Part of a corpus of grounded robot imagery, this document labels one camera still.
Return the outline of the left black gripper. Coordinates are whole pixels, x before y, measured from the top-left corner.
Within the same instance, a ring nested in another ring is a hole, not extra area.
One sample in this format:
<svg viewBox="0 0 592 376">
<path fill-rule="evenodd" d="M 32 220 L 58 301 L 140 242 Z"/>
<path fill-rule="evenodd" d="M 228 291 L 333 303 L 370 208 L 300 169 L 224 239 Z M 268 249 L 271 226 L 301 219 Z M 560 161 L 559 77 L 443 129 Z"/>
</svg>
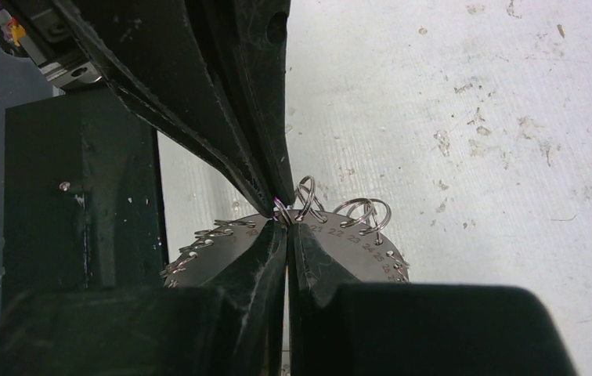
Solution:
<svg viewBox="0 0 592 376">
<path fill-rule="evenodd" d="M 221 172 L 269 217 L 274 204 L 256 205 L 262 195 L 252 189 L 265 184 L 252 165 L 247 140 L 222 86 L 208 73 L 187 2 L 0 4 L 11 17 L 12 42 L 52 86 L 79 90 L 104 78 L 133 114 Z"/>
</svg>

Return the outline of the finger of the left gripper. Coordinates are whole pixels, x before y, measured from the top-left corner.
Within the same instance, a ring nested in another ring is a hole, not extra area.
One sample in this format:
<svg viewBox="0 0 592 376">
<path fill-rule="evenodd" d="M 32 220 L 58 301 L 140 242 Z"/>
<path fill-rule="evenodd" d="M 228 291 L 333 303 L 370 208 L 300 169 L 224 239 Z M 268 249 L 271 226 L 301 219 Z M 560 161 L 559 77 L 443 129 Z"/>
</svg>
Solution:
<svg viewBox="0 0 592 376">
<path fill-rule="evenodd" d="M 257 206 L 294 203 L 285 136 L 289 1 L 188 1 L 186 9 L 212 80 L 222 86 L 264 187 Z"/>
</svg>

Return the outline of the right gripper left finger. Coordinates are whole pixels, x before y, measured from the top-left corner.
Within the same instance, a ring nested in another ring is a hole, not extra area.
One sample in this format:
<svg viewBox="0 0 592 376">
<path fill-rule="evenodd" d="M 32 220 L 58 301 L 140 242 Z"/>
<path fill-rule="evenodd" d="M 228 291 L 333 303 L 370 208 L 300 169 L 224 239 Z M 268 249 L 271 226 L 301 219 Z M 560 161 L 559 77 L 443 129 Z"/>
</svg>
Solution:
<svg viewBox="0 0 592 376">
<path fill-rule="evenodd" d="M 286 245 L 268 222 L 200 287 L 23 295 L 0 321 L 0 375 L 278 375 Z"/>
</svg>

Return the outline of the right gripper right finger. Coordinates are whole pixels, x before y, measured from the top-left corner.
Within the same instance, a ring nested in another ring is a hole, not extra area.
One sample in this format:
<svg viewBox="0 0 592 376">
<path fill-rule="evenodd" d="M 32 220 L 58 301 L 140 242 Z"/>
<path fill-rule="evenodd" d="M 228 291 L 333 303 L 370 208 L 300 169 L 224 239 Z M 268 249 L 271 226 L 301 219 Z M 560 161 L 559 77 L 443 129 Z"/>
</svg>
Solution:
<svg viewBox="0 0 592 376">
<path fill-rule="evenodd" d="M 525 289 L 362 282 L 308 226 L 292 226 L 286 244 L 294 375 L 576 373 Z"/>
</svg>

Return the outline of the metal disc with key rings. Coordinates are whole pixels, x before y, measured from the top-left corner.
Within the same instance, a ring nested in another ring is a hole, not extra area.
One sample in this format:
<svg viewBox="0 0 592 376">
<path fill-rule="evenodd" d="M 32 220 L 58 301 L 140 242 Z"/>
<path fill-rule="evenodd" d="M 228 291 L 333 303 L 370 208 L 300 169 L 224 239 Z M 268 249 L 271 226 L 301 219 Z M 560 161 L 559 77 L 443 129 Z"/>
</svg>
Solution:
<svg viewBox="0 0 592 376">
<path fill-rule="evenodd" d="M 305 176 L 297 185 L 294 208 L 286 211 L 294 224 L 304 224 L 330 257 L 352 275 L 367 282 L 407 284 L 409 263 L 382 233 L 392 210 L 376 198 L 355 198 L 325 210 L 316 195 L 316 181 Z M 195 241 L 161 271 L 166 287 L 201 285 L 238 259 L 255 241 L 269 219 L 249 215 L 217 219 L 209 230 L 195 233 Z"/>
</svg>

